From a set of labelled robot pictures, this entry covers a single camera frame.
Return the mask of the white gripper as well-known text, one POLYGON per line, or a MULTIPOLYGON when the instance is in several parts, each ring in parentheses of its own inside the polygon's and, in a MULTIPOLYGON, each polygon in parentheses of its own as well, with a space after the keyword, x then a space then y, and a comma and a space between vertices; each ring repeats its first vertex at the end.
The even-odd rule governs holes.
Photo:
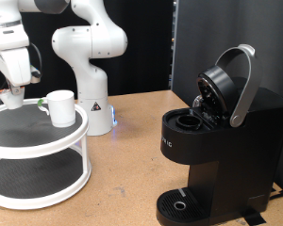
POLYGON ((13 85, 9 89, 13 95, 24 92, 24 86, 31 81, 30 60, 26 48, 0 51, 0 72, 13 85))

